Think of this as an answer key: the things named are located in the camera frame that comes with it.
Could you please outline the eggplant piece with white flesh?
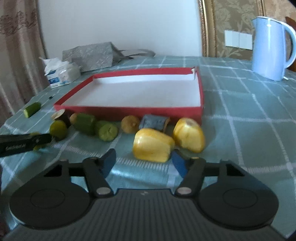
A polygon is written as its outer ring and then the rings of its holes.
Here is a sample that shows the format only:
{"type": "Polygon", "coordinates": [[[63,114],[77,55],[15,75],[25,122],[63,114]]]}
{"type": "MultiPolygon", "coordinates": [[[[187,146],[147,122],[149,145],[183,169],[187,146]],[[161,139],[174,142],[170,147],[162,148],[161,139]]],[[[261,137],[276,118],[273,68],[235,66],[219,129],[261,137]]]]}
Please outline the eggplant piece with white flesh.
{"type": "Polygon", "coordinates": [[[71,126],[69,117],[68,117],[65,109],[60,109],[60,110],[56,111],[55,113],[53,113],[51,116],[51,119],[53,121],[63,121],[67,128],[69,128],[71,126]]]}

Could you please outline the small cucumber chunk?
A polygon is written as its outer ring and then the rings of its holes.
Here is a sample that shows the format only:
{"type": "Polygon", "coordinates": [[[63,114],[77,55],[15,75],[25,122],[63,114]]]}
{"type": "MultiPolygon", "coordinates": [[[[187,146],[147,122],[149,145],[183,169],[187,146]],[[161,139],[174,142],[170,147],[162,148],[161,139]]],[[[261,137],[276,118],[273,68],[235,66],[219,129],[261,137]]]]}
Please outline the small cucumber chunk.
{"type": "Polygon", "coordinates": [[[97,121],[95,124],[95,135],[102,141],[111,142],[118,136],[118,127],[109,121],[97,121]]]}

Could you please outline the light blue electric kettle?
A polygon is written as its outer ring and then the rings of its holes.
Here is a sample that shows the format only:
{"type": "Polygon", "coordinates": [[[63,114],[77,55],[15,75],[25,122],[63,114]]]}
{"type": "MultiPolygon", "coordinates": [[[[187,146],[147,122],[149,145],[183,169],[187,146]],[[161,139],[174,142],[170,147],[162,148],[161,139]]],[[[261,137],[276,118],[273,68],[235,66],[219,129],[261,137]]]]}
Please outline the light blue electric kettle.
{"type": "Polygon", "coordinates": [[[295,61],[295,30],[288,24],[266,16],[252,20],[255,28],[252,71],[273,81],[281,81],[285,70],[295,61]],[[292,53],[287,60],[285,34],[292,39],[292,53]]]}

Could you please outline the green checked tablecloth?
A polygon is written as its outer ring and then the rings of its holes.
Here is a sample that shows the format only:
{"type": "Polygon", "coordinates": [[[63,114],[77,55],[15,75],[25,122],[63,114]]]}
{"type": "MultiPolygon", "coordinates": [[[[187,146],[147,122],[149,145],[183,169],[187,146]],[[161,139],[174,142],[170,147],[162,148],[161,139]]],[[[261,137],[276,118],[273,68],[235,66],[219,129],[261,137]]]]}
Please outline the green checked tablecloth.
{"type": "MultiPolygon", "coordinates": [[[[253,73],[247,60],[172,56],[128,60],[111,71],[195,66],[204,90],[206,148],[200,157],[208,162],[231,160],[271,188],[280,203],[273,226],[288,237],[295,231],[295,73],[287,71],[284,80],[277,82],[253,73]]],[[[133,135],[121,133],[107,143],[71,128],[65,140],[2,158],[1,216],[9,229],[15,227],[10,195],[60,159],[80,162],[114,148],[116,165],[107,177],[112,189],[179,185],[181,177],[171,162],[137,160],[132,144],[133,135]]]]}

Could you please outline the brown longan fruit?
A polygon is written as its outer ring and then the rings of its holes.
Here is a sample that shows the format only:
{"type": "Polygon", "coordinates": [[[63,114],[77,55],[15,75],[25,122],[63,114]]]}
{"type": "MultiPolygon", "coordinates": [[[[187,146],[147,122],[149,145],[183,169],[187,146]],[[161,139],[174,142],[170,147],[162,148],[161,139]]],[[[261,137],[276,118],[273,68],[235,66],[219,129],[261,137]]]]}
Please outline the brown longan fruit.
{"type": "Polygon", "coordinates": [[[71,125],[74,125],[77,121],[77,116],[78,116],[78,113],[73,113],[70,117],[69,117],[69,121],[71,123],[71,125]]]}

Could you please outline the small orange fruit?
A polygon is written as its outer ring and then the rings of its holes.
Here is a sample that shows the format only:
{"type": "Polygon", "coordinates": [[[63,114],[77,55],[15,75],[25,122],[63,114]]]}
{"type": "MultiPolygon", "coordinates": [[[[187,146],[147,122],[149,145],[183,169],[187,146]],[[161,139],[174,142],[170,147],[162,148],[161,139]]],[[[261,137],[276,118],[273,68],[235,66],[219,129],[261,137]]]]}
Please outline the small orange fruit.
{"type": "Polygon", "coordinates": [[[121,129],[124,133],[136,133],[139,130],[140,119],[137,116],[125,116],[121,121],[121,129]]]}

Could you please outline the lone cucumber piece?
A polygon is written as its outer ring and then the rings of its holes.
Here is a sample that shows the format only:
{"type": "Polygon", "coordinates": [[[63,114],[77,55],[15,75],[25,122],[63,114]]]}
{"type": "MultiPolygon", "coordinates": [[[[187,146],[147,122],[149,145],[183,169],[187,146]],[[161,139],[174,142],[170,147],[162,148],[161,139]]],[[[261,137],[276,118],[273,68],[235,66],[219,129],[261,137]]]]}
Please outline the lone cucumber piece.
{"type": "Polygon", "coordinates": [[[33,104],[27,106],[23,110],[23,114],[26,118],[30,118],[35,113],[37,113],[41,109],[42,104],[40,102],[34,102],[33,104]]]}

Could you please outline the red shallow cardboard box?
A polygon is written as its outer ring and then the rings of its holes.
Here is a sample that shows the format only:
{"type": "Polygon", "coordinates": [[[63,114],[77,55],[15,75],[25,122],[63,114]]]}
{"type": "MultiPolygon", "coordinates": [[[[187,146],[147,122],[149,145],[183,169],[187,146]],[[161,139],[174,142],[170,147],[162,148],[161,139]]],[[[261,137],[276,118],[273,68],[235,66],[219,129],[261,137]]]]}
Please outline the red shallow cardboard box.
{"type": "Polygon", "coordinates": [[[121,121],[146,114],[202,123],[204,93],[197,67],[148,68],[94,74],[54,103],[55,110],[121,121]]]}

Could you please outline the large cucumber chunk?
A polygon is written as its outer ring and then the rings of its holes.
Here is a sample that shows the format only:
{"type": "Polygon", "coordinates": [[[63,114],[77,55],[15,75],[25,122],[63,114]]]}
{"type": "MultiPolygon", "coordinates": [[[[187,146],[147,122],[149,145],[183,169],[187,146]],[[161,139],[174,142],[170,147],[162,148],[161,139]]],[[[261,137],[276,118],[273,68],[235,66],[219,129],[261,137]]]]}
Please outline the large cucumber chunk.
{"type": "Polygon", "coordinates": [[[77,121],[73,125],[74,128],[86,135],[95,135],[96,118],[93,115],[78,113],[77,121]]]}

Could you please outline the beige floral curtain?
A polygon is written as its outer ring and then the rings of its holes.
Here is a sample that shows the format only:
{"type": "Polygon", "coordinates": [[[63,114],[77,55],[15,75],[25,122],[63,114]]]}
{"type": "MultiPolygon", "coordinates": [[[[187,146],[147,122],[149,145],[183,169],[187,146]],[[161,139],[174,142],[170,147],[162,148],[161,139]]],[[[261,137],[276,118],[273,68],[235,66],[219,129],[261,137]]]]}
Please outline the beige floral curtain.
{"type": "Polygon", "coordinates": [[[1,1],[1,123],[48,86],[37,1],[1,1]]]}

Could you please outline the white wall switch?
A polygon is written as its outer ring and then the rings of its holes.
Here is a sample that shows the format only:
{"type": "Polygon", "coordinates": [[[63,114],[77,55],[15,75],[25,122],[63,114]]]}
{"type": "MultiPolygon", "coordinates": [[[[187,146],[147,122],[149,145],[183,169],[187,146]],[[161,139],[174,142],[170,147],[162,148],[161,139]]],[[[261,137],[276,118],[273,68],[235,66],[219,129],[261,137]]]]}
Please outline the white wall switch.
{"type": "Polygon", "coordinates": [[[253,39],[251,34],[225,30],[224,39],[226,47],[234,47],[247,50],[253,49],[253,39]]]}

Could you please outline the grey patterned paper bag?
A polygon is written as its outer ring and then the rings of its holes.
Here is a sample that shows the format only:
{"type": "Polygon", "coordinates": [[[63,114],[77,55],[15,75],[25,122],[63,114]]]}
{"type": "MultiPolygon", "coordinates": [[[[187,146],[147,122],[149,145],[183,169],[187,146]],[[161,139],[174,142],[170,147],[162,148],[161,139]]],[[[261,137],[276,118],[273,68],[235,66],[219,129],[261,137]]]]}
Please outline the grey patterned paper bag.
{"type": "Polygon", "coordinates": [[[135,57],[154,57],[155,52],[148,49],[119,50],[112,42],[77,46],[62,51],[62,60],[76,63],[81,72],[112,67],[123,60],[135,57]]]}

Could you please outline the gold framed headboard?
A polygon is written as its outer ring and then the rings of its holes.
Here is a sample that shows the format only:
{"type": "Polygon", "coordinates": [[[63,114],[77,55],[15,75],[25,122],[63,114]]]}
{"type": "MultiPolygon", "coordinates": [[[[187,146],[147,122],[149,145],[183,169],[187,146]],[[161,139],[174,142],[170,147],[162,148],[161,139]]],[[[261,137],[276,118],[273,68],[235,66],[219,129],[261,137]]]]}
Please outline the gold framed headboard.
{"type": "Polygon", "coordinates": [[[252,50],[227,47],[224,31],[253,34],[252,20],[265,15],[264,1],[198,0],[201,20],[202,56],[242,60],[252,58],[252,50]]]}

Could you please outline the tissue pack with cat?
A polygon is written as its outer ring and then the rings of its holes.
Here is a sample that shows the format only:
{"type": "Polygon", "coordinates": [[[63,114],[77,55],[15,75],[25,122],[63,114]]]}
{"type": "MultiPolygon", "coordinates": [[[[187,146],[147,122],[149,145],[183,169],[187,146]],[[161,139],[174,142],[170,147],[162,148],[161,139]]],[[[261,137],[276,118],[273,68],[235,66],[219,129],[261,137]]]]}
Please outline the tissue pack with cat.
{"type": "Polygon", "coordinates": [[[76,63],[61,61],[59,58],[43,59],[44,73],[51,88],[71,84],[81,76],[80,68],[76,63]]]}

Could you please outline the small eggplant slice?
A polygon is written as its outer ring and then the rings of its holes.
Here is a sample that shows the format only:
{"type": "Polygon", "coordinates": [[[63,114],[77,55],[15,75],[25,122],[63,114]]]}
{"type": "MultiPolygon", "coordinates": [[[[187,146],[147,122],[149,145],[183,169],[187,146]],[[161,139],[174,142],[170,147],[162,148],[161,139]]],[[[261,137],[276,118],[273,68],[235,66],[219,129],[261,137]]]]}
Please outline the small eggplant slice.
{"type": "Polygon", "coordinates": [[[139,129],[151,128],[160,132],[165,132],[170,118],[166,116],[146,114],[139,124],[139,129]]]}

